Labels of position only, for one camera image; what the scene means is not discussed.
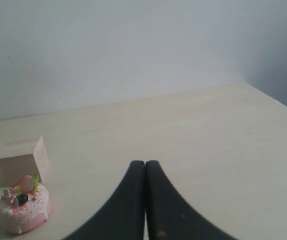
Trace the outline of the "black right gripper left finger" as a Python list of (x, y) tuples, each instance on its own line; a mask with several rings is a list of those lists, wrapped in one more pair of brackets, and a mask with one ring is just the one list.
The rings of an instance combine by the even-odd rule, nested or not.
[(133, 160), (105, 204), (66, 240), (142, 240), (145, 232), (145, 163)]

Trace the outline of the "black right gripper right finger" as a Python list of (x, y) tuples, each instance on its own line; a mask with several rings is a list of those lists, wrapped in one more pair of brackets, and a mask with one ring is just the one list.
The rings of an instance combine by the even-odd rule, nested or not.
[(145, 164), (144, 203), (150, 240), (234, 239), (186, 202), (156, 160)]

